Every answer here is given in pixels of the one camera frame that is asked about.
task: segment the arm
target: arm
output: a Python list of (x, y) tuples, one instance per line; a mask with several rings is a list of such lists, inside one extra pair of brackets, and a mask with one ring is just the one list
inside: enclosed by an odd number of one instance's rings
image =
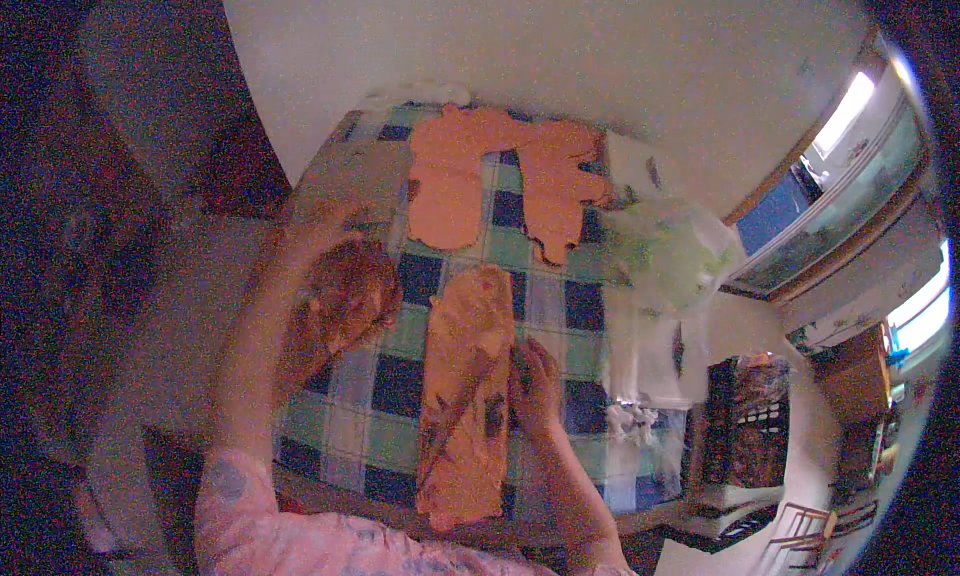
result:
[(514, 363), (510, 369), (510, 403), (533, 442), (570, 569), (604, 565), (629, 570), (620, 548), (617, 522), (574, 454), (560, 423), (556, 360), (533, 339), (518, 345), (514, 353), (525, 366)]
[(277, 365), (297, 291), (306, 284), (315, 258), (358, 237), (343, 228), (354, 210), (329, 212), (292, 232), (260, 274), (234, 323), (212, 384), (213, 449), (244, 450), (270, 464)]

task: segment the blue plaid tablecloth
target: blue plaid tablecloth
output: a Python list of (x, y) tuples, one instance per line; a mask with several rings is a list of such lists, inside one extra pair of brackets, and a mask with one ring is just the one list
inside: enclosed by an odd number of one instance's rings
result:
[[(349, 139), (406, 140), (417, 122), (439, 114), (438, 106), (412, 103), (382, 115), (365, 113)], [(635, 473), (609, 473), (605, 417), (609, 403), (600, 383), (607, 352), (597, 261), (603, 232), (595, 211), (586, 208), (582, 244), (570, 252), (567, 264), (554, 268), (537, 261), (534, 244), (522, 232), (519, 163), (514, 151), (484, 157), (483, 227), (474, 245), (455, 251), (407, 239), (405, 185), (399, 191), (393, 224), (380, 236), (397, 261), (403, 285), (396, 325), (375, 343), (345, 354), (332, 370), (318, 373), (293, 399), (278, 433), (276, 461), (282, 466), (373, 500), (413, 507), (429, 299), (457, 273), (488, 262), (510, 272), (517, 337), (533, 336), (557, 358), (566, 431), (607, 504), (618, 513), (638, 512), (681, 494), (679, 468), (666, 476), (655, 474), (657, 466), (678, 467), (681, 462), (680, 457), (657, 457), (665, 452), (661, 447), (643, 448)], [(654, 438), (682, 440), (686, 414), (661, 410)], [(528, 446), (512, 424), (504, 515), (509, 520), (550, 523)], [(676, 445), (672, 449), (676, 455)]]

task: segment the wooden chair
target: wooden chair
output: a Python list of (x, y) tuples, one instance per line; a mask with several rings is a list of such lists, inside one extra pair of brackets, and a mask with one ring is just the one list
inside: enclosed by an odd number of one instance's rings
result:
[(790, 564), (791, 570), (815, 570), (820, 567), (821, 559), (827, 544), (846, 535), (857, 532), (870, 526), (877, 517), (879, 503), (876, 499), (866, 505), (846, 511), (819, 510), (785, 503), (784, 515), (787, 509), (797, 512), (793, 516), (789, 535), (772, 538), (767, 544), (767, 550), (775, 549), (775, 556), (782, 551), (788, 553), (807, 553), (807, 562)]

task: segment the hand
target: hand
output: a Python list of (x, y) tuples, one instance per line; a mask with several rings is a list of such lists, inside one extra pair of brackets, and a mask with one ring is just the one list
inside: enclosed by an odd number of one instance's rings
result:
[(510, 350), (510, 407), (534, 442), (563, 432), (560, 424), (560, 369), (536, 339)]
[(363, 238), (362, 232), (349, 231), (345, 227), (346, 222), (362, 209), (359, 203), (335, 207), (318, 204), (305, 218), (284, 226), (274, 263), (280, 269), (296, 270), (298, 276), (306, 276), (319, 256)]

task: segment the floral shirt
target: floral shirt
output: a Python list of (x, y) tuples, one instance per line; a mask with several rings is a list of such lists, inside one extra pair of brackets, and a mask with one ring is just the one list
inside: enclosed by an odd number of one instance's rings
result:
[[(453, 544), (416, 542), (401, 531), (361, 517), (281, 512), (267, 465), (242, 451), (216, 451), (207, 456), (206, 465), (196, 520), (202, 574), (554, 573), (530, 561), (511, 561)], [(607, 566), (591, 573), (632, 574)]]

